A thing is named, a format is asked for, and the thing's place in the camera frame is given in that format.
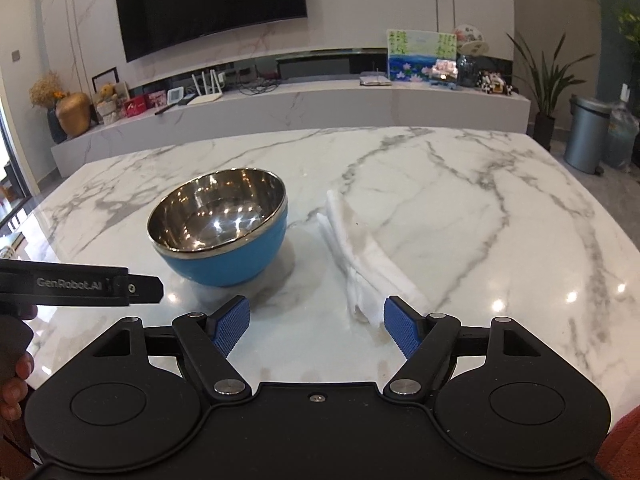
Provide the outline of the left hand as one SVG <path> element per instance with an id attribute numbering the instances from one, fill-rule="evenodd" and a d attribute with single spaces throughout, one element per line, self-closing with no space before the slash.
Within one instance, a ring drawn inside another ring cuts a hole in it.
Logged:
<path id="1" fill-rule="evenodd" d="M 30 353 L 25 353 L 15 364 L 14 376 L 1 384 L 1 417 L 15 422 L 22 416 L 21 402 L 28 393 L 27 379 L 34 371 L 35 361 Z"/>

